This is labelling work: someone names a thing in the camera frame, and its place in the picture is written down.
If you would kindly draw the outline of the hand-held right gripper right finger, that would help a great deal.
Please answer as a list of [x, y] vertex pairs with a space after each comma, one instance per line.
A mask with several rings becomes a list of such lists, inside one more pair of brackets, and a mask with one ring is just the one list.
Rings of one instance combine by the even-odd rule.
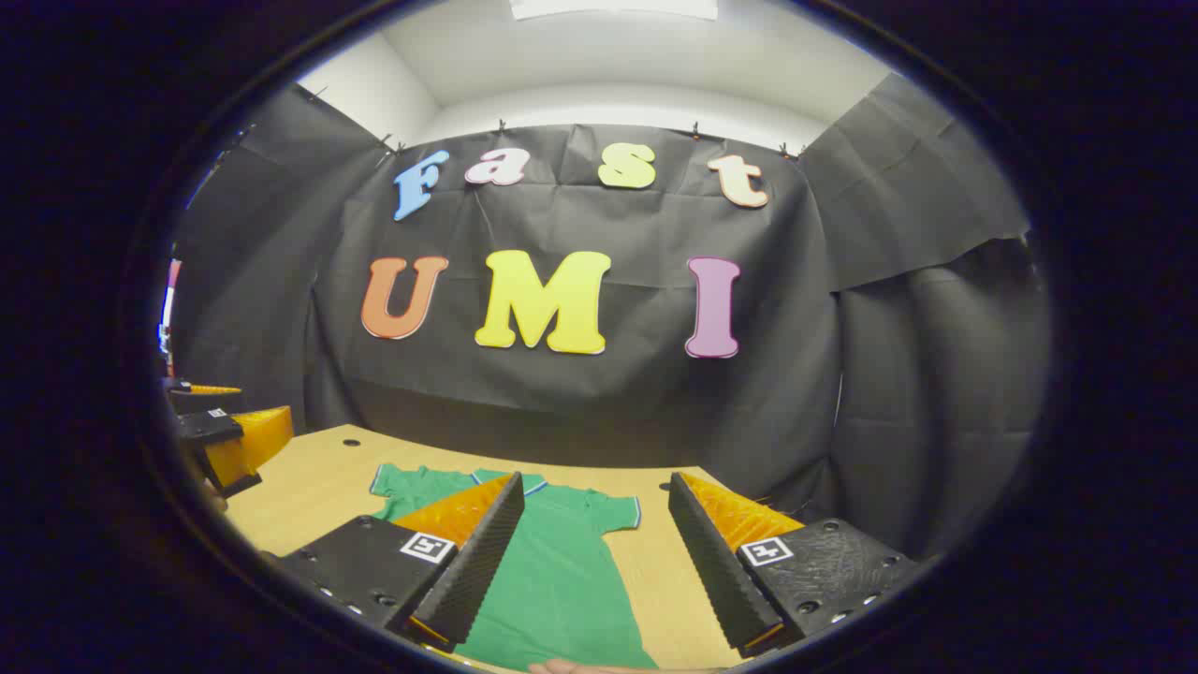
[[846, 520], [801, 523], [680, 470], [668, 511], [724, 639], [744, 658], [872, 611], [920, 566]]

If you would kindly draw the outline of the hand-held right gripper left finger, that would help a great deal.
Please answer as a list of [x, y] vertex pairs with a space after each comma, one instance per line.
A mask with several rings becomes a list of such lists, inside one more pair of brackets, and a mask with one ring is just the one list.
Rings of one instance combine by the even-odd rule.
[[356, 623], [453, 652], [525, 511], [524, 476], [501, 474], [398, 520], [356, 516], [279, 567]]

